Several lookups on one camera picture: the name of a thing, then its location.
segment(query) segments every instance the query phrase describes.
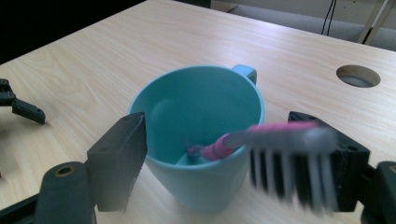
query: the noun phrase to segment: blue mug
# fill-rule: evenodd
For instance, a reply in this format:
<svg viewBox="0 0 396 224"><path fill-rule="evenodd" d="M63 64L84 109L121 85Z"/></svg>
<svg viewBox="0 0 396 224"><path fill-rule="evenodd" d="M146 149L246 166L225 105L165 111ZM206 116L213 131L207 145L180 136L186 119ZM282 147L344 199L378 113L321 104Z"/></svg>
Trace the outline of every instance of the blue mug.
<svg viewBox="0 0 396 224"><path fill-rule="evenodd" d="M210 145L225 133L263 123L264 103L255 87L257 72L237 65L181 68L150 82L128 113L145 112L148 155L156 178L192 210L227 207L248 172L248 150L240 147L219 161L194 163L192 145Z"/></svg>

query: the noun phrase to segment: black cable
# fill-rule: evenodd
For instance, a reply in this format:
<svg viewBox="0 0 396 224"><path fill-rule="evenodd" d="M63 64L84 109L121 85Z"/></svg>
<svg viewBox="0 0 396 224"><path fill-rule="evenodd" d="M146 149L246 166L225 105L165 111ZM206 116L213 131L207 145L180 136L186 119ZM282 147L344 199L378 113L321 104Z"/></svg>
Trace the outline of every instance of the black cable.
<svg viewBox="0 0 396 224"><path fill-rule="evenodd" d="M327 18L329 17L330 11L332 10L333 3L334 3L334 0L332 0L332 3L330 4L330 7L329 7L329 11L327 12L326 18L324 19L321 35L323 35L324 27L326 26L326 21L327 21Z"/></svg>
<svg viewBox="0 0 396 224"><path fill-rule="evenodd" d="M334 6L332 6L332 15L334 15L335 4L337 4L337 0L334 0ZM327 28L327 36L329 36L331 25L332 25L332 16L330 17L329 27Z"/></svg>

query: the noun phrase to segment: wooden table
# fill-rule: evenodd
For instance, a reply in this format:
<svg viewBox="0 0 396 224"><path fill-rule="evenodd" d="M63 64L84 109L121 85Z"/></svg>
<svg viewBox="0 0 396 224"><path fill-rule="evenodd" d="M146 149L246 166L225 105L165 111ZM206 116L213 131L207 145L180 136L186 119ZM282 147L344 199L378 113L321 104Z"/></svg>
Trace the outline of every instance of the wooden table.
<svg viewBox="0 0 396 224"><path fill-rule="evenodd" d="M265 121L291 110L331 124L372 150L370 163L396 160L396 53L171 1L147 1L0 66L17 96L42 108L44 126L0 110L0 209L37 194L43 174L86 151L152 79L195 64L258 71ZM357 88L336 70L373 69L381 82ZM248 178L222 213L180 205L144 166L128 210L97 213L104 223L360 223L355 213L318 217L253 190Z"/></svg>

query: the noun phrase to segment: mug rim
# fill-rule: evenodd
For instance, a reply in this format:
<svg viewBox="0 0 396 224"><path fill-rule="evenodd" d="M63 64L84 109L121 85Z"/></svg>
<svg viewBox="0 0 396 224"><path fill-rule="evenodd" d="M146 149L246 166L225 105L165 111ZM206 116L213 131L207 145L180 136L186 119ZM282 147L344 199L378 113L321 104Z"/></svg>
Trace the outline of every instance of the mug rim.
<svg viewBox="0 0 396 224"><path fill-rule="evenodd" d="M132 100L131 104L129 105L127 114L131 114L131 113L132 113L132 107L133 107L135 101L137 100L137 98L139 97L139 95L140 95L147 87L149 87L150 85L152 85L154 82L160 80L161 78L170 76L170 75L172 75L172 74L174 74L174 73L176 73L176 72L179 72L179 71L188 70L188 69L194 69L194 68L202 68L202 67L211 67L211 68L218 68L218 69L227 70L227 71L229 71L229 72L235 73L235 74L237 74L238 76L244 78L244 79L246 80L246 82L248 83L248 85L250 85L250 87L253 88L253 90L256 92L257 97L258 97L258 100L259 100L259 103L260 103L260 111L261 111L261 114L260 114L260 119L259 119L259 121L257 122L257 124L262 124L262 123L263 123L263 121L264 121L264 116L265 116L265 113L264 113L264 112L265 112L265 111L264 111L265 106L264 106L264 101L263 101L263 99L262 99L262 95L261 95L261 93L259 92L259 90L257 89L256 85L255 85L250 79L248 79L248 78L245 77L245 76L242 76L242 75L238 74L237 72L233 71L232 69L230 69L230 68L228 68L228 67L225 67L225 66L219 66L219 65L214 65L214 64L204 64L204 65L193 65L193 66L181 67L181 68L177 68L177 69L174 69L174 70L172 70L172 71L169 71L169 72L167 72L167 73L165 73L165 74L163 74L163 75L160 75L159 77L154 78L153 80L151 80L146 86L144 86L144 87L136 94L136 96L135 96L134 99ZM221 162L230 161L230 160L234 159L234 157L237 157L239 154L243 153L244 150L248 150L248 149L247 149L246 147L244 147L244 146L241 146L241 147L237 148L230 156L228 156L228 157L225 158L225 159L221 159L221 160L218 160L218 161L209 161L209 162L206 162L206 163L194 164L194 165L176 165L176 164L173 164L173 163L170 163L170 162L165 162L165 161L157 160L157 159L151 157L149 154L146 156L145 161L149 160L149 161L155 162L155 163L157 163L157 164L159 164L159 165L161 165L161 166L163 166L163 167L167 167L167 168L171 168L171 169L178 169L178 170L180 170L180 169L183 169L183 170L196 170L196 169L199 169L199 168L210 168L210 167L213 167L213 166L217 166L217 165L218 165L219 163L221 163Z"/></svg>

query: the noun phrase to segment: pink toothbrush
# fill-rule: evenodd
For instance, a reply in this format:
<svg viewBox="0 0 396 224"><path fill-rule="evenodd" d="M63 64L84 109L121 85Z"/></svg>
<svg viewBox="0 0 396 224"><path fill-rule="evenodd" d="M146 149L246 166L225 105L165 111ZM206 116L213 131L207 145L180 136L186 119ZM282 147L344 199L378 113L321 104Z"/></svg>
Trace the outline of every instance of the pink toothbrush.
<svg viewBox="0 0 396 224"><path fill-rule="evenodd" d="M246 146L255 188L289 203L296 193L299 202L314 212L336 211L331 166L335 143L335 132L329 128L315 122L289 122L226 133L210 146L189 147L187 153L217 161L230 156L235 148Z"/></svg>
<svg viewBox="0 0 396 224"><path fill-rule="evenodd" d="M291 140L301 137L304 131L317 127L315 122L289 122L253 125L246 131L226 133L214 144L202 147L192 146L187 149L191 157L203 157L209 161L216 161L230 156L236 147L249 145L257 141L279 142L282 139Z"/></svg>

